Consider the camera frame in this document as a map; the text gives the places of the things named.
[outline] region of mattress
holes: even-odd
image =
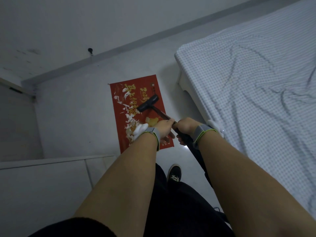
[[[225,139],[316,218],[316,0],[185,44],[175,57]]]

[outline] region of white tiled floor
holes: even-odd
[[[190,96],[176,84],[179,68],[173,57],[175,51],[182,44],[291,2],[272,0],[40,84],[36,113],[45,158],[120,154],[108,83],[156,74],[166,113],[176,120],[189,116],[203,121]],[[157,153],[157,163],[165,173],[172,164],[180,164],[182,181],[213,207],[219,206],[201,167],[177,141],[174,148]]]

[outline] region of red poster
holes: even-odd
[[[162,112],[165,111],[156,75],[145,76],[133,80],[110,84],[118,141],[121,153],[132,143],[131,134],[138,123],[148,123],[154,126],[162,118],[153,110],[149,109],[140,113],[136,108],[157,94],[159,100],[155,106]],[[160,149],[174,147],[172,138],[170,142],[160,142]]]

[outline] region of black pants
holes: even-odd
[[[144,236],[234,236],[218,212],[192,187],[169,181],[156,164]]]

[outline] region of wristband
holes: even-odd
[[[198,142],[201,139],[201,137],[205,134],[205,132],[207,132],[207,131],[216,131],[216,130],[208,125],[205,125],[205,124],[202,124],[202,125],[199,125],[198,127],[196,127],[193,135],[191,136],[193,141],[194,141],[193,142],[194,148],[198,149]]]
[[[156,137],[156,139],[157,139],[157,151],[159,151],[159,145],[160,145],[160,133],[159,133],[159,131],[154,127],[148,127],[143,133],[146,133],[146,132],[153,134]]]

